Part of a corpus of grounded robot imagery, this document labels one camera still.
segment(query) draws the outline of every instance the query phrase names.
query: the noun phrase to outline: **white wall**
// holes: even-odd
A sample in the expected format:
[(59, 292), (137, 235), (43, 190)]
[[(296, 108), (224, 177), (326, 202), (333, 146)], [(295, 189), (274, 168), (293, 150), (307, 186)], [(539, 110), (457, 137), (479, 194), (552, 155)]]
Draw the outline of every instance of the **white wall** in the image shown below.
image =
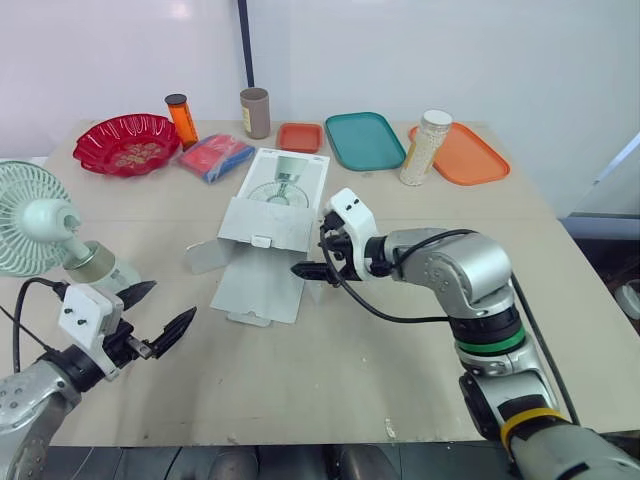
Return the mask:
[(559, 216), (640, 130), (637, 0), (254, 0), (273, 116), (485, 120)]
[(239, 118), (245, 86), (235, 0), (27, 0), (0, 4), (0, 157), (46, 155), (82, 118)]
[[(249, 0), (279, 120), (442, 107), (496, 130), (562, 216), (640, 130), (638, 0)], [(80, 118), (239, 118), (235, 0), (2, 2), (0, 157), (46, 155)]]

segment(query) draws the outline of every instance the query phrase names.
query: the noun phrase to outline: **red bowl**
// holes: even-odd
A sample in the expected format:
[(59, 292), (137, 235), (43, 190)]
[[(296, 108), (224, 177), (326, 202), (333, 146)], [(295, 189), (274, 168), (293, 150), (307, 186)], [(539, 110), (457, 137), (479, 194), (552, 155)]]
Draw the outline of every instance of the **red bowl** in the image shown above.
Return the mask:
[(131, 177), (164, 167), (180, 145), (166, 117), (135, 113), (91, 127), (77, 142), (74, 158), (85, 170)]

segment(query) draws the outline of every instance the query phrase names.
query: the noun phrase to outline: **white lid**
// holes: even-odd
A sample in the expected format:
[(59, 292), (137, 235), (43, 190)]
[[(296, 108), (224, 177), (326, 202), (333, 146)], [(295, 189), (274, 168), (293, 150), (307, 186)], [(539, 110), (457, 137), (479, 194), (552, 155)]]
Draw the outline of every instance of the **white lid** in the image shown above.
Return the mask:
[(445, 127), (451, 125), (452, 122), (453, 117), (442, 110), (427, 110), (420, 119), (422, 127), (426, 127), (428, 123)]

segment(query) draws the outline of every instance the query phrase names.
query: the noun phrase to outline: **cardboard box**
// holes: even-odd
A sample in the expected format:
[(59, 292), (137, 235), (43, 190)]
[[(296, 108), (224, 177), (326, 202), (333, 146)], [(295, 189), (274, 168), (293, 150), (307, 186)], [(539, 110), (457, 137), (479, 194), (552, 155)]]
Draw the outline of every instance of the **cardboard box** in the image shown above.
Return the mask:
[(261, 148), (218, 238), (187, 251), (194, 273), (226, 265), (211, 307), (230, 320), (293, 323), (304, 280), (289, 270), (307, 259), (329, 157)]

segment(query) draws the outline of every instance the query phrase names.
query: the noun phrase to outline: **gray cup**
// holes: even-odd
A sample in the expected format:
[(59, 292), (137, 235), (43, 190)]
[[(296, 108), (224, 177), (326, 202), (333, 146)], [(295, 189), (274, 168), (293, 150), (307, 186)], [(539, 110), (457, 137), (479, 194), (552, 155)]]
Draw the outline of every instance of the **gray cup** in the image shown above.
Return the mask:
[(240, 92), (240, 103), (247, 135), (256, 139), (268, 137), (271, 132), (269, 92), (264, 88), (246, 88)]

